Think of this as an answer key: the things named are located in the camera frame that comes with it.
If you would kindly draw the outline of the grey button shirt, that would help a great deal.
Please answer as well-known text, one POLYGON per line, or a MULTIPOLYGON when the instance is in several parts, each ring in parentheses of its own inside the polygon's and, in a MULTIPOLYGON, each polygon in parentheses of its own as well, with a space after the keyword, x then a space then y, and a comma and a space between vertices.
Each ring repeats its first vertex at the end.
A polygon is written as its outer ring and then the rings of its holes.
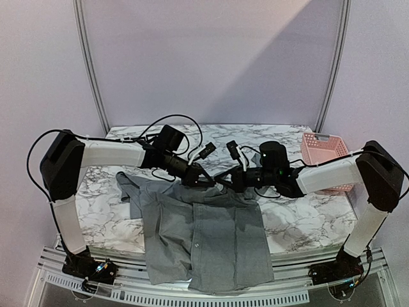
POLYGON ((143 221, 154 285, 188 281, 205 293, 254 287, 274 278, 261 209, 252 193, 190 188, 119 172, 121 199, 143 221))

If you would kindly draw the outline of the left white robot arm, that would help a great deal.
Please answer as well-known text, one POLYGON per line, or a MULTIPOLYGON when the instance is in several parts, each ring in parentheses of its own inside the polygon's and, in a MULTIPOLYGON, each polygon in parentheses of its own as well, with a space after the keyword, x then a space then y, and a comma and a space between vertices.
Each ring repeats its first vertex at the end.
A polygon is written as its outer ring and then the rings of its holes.
POLYGON ((169 125, 151 139, 89 138, 70 130, 59 130, 40 163, 40 173, 64 249, 74 254, 70 267, 80 277, 88 278, 95 272, 94 262, 82 254, 86 243, 76 209, 76 193, 87 169, 96 166, 162 169, 179 178, 185 186, 213 186, 215 182, 197 160, 213 153, 215 145, 199 146, 188 159, 184 159, 176 153, 184 137, 184 133, 169 125))

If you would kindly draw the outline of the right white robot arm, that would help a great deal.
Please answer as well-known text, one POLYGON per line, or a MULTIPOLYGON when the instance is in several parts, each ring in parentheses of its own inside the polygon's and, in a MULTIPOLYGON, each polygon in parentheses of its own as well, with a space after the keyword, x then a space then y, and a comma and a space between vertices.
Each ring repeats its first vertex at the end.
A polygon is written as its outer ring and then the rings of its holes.
POLYGON ((242 149, 231 141, 227 144, 238 165, 215 176, 215 181, 242 193, 247 188, 273 187, 279 196, 302 198, 318 191, 361 184, 368 195, 368 205, 344 242, 330 273, 345 278, 355 268, 355 260, 372 241, 387 216, 407 192, 402 190, 408 173, 376 141, 368 141, 358 151, 317 164, 302 163, 294 168, 287 149, 277 141, 259 146, 259 166, 250 167, 242 149))

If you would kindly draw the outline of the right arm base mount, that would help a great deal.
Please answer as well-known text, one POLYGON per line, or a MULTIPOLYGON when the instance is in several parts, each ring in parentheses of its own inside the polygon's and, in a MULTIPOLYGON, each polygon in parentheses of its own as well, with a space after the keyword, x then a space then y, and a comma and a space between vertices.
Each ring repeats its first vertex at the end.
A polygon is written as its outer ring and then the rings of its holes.
POLYGON ((364 268, 360 261, 349 263, 333 260, 311 265, 309 267, 308 277, 312 279, 313 285, 320 285, 347 280, 354 276, 360 276, 363 273, 364 268))

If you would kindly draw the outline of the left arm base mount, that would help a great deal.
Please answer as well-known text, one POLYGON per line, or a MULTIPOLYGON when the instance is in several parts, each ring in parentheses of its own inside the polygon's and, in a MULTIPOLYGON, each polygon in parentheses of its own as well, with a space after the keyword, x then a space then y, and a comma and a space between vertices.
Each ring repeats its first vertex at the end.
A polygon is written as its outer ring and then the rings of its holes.
POLYGON ((67 255, 62 272, 88 281, 113 285, 118 269, 110 259, 98 261, 88 251, 84 251, 78 255, 67 255))

